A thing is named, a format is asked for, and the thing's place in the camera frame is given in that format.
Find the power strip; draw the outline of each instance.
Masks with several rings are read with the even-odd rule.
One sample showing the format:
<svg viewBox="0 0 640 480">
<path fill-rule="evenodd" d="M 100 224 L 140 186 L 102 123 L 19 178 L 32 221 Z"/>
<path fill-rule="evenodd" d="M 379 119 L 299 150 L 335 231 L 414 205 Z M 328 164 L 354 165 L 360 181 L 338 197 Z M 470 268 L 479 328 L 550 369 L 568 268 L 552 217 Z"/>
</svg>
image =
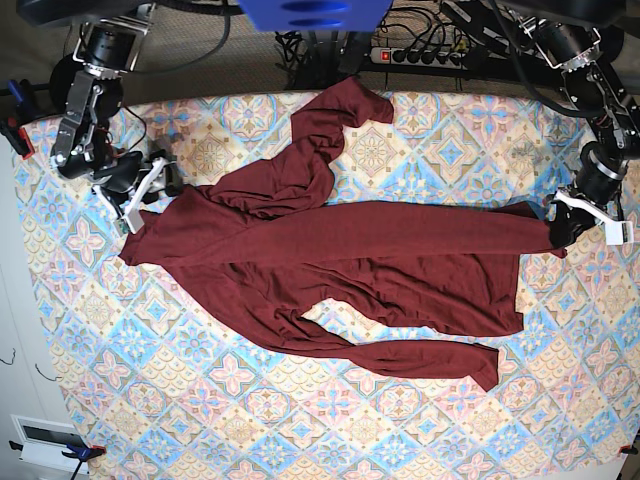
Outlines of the power strip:
<svg viewBox="0 0 640 480">
<path fill-rule="evenodd" d="M 464 68 L 461 66 L 462 55 L 454 52 L 434 53 L 414 49 L 407 51 L 405 48 L 372 47 L 371 62 L 386 65 L 412 65 L 414 67 L 448 67 Z"/>
</svg>

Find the patterned bedsheet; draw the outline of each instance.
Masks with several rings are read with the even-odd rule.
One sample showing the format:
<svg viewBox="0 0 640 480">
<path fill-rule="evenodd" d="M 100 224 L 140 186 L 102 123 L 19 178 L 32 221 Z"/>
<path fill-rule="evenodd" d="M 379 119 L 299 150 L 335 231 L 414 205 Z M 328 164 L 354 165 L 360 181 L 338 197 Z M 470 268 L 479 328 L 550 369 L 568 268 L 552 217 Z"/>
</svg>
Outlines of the patterned bedsheet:
<svg viewBox="0 0 640 480">
<path fill-rule="evenodd" d="M 526 100 L 386 95 L 394 124 L 346 130 L 332 203 L 540 203 L 569 181 L 591 139 L 585 123 Z M 280 151 L 290 114 L 313 96 L 135 110 L 149 138 L 171 139 L 187 181 L 209 184 Z M 92 463 L 95 478 L 507 480 L 609 462 L 640 427 L 637 244 L 607 247 L 595 228 L 564 260 L 521 257 L 525 330 L 479 339 L 501 352 L 500 384 L 488 394 L 469 378 L 387 378 L 263 350 L 161 268 L 126 267 L 123 239 L 88 184 L 51 171 L 56 129 L 54 120 L 29 126 L 37 154 L 14 158 L 16 193 L 57 381 L 79 432 L 108 449 Z M 141 133 L 132 116 L 115 118 L 114 144 Z M 638 167 L 623 200 L 636 228 Z M 333 300 L 307 316 L 353 342 L 446 338 L 388 329 Z"/>
</svg>

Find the maroon shirt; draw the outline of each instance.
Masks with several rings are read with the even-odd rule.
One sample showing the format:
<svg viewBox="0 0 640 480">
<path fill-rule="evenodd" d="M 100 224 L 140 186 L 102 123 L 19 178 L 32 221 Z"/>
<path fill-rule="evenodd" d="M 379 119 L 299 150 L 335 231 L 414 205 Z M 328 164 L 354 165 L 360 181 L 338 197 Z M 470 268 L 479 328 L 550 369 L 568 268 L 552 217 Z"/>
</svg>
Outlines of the maroon shirt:
<svg viewBox="0 0 640 480">
<path fill-rule="evenodd" d="M 291 117 L 292 143 L 271 160 L 187 187 L 129 235 L 127 265 L 164 267 L 220 322 L 269 350 L 347 358 L 403 378 L 471 375 L 498 383 L 498 351 L 437 340 L 353 345 L 302 314 L 327 298 L 389 327 L 501 336 L 521 331 L 521 253 L 552 249 L 525 204 L 496 211 L 408 203 L 323 206 L 342 127 L 391 123 L 393 107 L 349 78 Z"/>
</svg>

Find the shirt sleeve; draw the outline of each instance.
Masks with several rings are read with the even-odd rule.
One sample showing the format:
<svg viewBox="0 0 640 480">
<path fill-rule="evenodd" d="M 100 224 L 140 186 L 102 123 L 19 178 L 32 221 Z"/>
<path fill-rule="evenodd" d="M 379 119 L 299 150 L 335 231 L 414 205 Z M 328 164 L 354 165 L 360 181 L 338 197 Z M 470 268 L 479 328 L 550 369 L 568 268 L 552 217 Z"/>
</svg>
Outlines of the shirt sleeve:
<svg viewBox="0 0 640 480">
<path fill-rule="evenodd" d="M 334 85 L 291 116 L 292 141 L 271 160 L 258 160 L 200 187 L 210 201 L 261 219 L 321 206 L 334 177 L 328 164 L 343 151 L 343 127 L 391 123 L 393 106 L 355 77 Z"/>
</svg>

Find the black clamp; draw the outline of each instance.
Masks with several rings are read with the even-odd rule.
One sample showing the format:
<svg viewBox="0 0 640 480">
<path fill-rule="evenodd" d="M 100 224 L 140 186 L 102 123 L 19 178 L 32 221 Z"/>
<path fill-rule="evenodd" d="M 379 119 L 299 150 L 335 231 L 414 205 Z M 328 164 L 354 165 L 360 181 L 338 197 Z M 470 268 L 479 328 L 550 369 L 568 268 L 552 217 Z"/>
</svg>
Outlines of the black clamp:
<svg viewBox="0 0 640 480">
<path fill-rule="evenodd" d="M 83 463 L 88 462 L 92 458 L 97 458 L 107 453 L 107 449 L 104 447 L 75 447 L 73 445 L 67 445 L 67 448 L 71 450 L 71 452 L 62 452 L 62 455 L 67 458 L 74 458 L 78 460 L 78 466 L 73 472 L 71 480 L 76 478 L 76 475 L 78 475 L 78 471 L 80 470 L 80 467 Z"/>
</svg>

